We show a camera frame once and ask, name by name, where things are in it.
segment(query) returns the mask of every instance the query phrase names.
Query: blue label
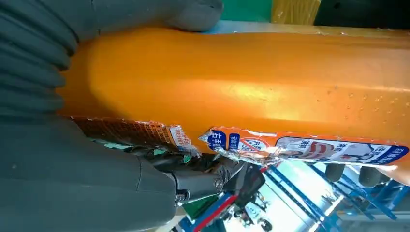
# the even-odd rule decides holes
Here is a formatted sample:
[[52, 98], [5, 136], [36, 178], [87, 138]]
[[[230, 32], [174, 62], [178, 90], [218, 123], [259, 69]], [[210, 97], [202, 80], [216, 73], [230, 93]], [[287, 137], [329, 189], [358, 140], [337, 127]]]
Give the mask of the blue label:
[[[377, 155], [377, 152], [378, 152], [377, 150], [374, 150], [370, 153], [370, 155]], [[405, 146], [392, 146], [383, 155], [381, 155], [377, 159], [372, 160], [370, 163], [371, 164], [381, 164], [381, 165], [388, 164], [388, 163], [398, 160], [399, 158], [403, 157], [408, 152], [409, 152], [409, 149]]]
[[226, 150], [226, 134], [220, 130], [212, 130], [212, 134], [208, 136], [208, 147], [215, 150], [217, 147], [222, 147]]
[[229, 135], [229, 150], [237, 150], [239, 147], [239, 134], [232, 133]]

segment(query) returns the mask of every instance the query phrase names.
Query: printed label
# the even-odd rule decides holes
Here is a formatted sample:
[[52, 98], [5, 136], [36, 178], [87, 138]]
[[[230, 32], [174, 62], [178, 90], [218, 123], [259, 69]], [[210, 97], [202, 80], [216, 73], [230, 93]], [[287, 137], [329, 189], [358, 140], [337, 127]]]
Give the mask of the printed label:
[[383, 140], [291, 132], [258, 133], [226, 127], [212, 128], [200, 140], [207, 142], [212, 150], [220, 152], [223, 148], [257, 164], [277, 162], [280, 158], [385, 165], [409, 152], [405, 145]]
[[319, 139], [283, 137], [276, 147], [279, 154], [291, 159], [314, 162], [352, 162], [368, 164], [388, 164], [408, 153], [404, 146], [353, 143]]
[[131, 121], [117, 118], [71, 117], [87, 137], [145, 147], [166, 147], [170, 150], [199, 152], [180, 125], [159, 122]]

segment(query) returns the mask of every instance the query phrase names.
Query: green surface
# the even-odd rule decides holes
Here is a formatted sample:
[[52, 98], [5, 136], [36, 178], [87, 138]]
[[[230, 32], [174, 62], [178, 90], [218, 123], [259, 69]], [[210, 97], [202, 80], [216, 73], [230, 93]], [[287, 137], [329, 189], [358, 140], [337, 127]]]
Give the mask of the green surface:
[[185, 204], [182, 207], [185, 209], [185, 212], [190, 216], [190, 218], [197, 219], [217, 199], [218, 196], [210, 196], [192, 203]]
[[224, 0], [222, 20], [270, 22], [272, 0]]

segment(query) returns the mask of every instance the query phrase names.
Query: gloved hand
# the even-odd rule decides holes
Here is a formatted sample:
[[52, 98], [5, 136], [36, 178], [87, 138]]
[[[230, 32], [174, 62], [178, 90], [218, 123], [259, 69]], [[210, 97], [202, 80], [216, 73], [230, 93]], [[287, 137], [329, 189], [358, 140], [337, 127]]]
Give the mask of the gloved hand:
[[0, 0], [0, 231], [135, 231], [168, 222], [175, 181], [60, 118], [59, 70], [79, 42], [103, 32], [151, 22], [202, 31], [221, 12], [219, 0]]

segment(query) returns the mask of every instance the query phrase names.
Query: red stripe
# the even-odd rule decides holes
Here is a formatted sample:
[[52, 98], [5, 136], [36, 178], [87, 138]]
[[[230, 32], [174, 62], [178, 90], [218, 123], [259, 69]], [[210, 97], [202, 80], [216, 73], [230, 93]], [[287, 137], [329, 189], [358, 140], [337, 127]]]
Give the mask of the red stripe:
[[248, 146], [250, 149], [254, 150], [254, 151], [259, 151], [256, 147], [248, 144], [245, 140], [241, 139], [240, 140], [243, 144], [245, 144], [246, 146]]
[[205, 228], [208, 225], [208, 223], [210, 223], [214, 218], [216, 218], [216, 216], [218, 216], [225, 208], [230, 206], [237, 198], [238, 196], [231, 196], [230, 198], [228, 198], [211, 215], [205, 218], [205, 220], [203, 220], [203, 222], [201, 222], [201, 224], [199, 224], [193, 231], [198, 232], [201, 229]]

